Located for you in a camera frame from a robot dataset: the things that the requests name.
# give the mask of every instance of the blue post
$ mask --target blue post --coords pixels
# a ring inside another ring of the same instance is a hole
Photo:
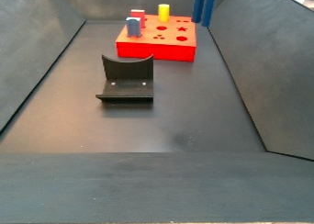
[[[191,21],[195,23],[202,22],[204,27],[210,26],[214,2],[215,0],[194,0]]]
[[[215,0],[206,0],[206,5],[203,9],[203,17],[202,17],[202,26],[210,27],[211,24],[211,15],[214,11],[214,3]]]

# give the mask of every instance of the black holder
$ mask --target black holder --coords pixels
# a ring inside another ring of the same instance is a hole
[[[102,101],[154,100],[154,55],[138,62],[119,62],[102,55],[106,73]]]

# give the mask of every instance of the blue block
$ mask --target blue block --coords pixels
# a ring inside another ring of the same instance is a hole
[[[127,18],[127,36],[142,36],[142,19],[139,17]]]

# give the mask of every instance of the gray wall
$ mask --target gray wall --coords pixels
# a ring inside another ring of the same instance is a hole
[[[314,159],[314,13],[225,0],[210,30],[269,151]]]
[[[68,0],[71,5],[90,20],[122,20],[132,8],[146,10],[146,14],[156,14],[159,4],[171,5],[171,13],[190,16],[194,0]]]
[[[84,19],[64,0],[0,0],[0,130]]]

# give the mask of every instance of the star-shaped hole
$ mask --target star-shaped hole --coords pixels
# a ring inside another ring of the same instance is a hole
[[[178,31],[187,31],[187,28],[180,27]]]

